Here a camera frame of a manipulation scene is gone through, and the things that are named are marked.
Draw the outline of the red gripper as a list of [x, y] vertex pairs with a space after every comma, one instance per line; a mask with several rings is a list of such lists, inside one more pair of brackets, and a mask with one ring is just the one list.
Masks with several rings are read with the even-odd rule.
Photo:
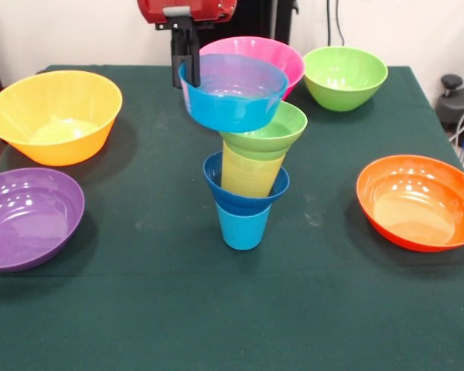
[[[197, 23], [228, 22], [237, 7], [236, 0], [138, 0], [138, 8], [149, 24], [157, 29], [173, 28], [178, 19]], [[194, 27], [173, 28], [171, 39], [172, 83], [181, 89], [179, 68], [186, 61], [186, 79], [200, 85], [200, 44]]]

